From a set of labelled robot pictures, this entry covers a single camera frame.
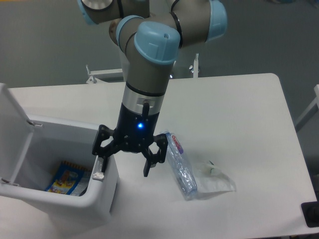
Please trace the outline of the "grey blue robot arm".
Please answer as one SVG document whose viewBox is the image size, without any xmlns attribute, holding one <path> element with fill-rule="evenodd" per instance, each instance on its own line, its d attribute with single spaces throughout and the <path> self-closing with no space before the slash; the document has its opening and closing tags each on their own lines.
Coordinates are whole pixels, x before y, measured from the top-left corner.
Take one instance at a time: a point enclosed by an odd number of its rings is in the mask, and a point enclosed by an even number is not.
<svg viewBox="0 0 319 239">
<path fill-rule="evenodd" d="M 218 0 L 172 0 L 170 12 L 151 16 L 147 0 L 80 0 L 88 24 L 118 20 L 114 42 L 129 62 L 126 85 L 115 129 L 100 125 L 92 153 L 103 159 L 119 151 L 146 158 L 144 176 L 165 161 L 167 138 L 154 131 L 179 49 L 221 37 L 227 13 Z"/>
</svg>

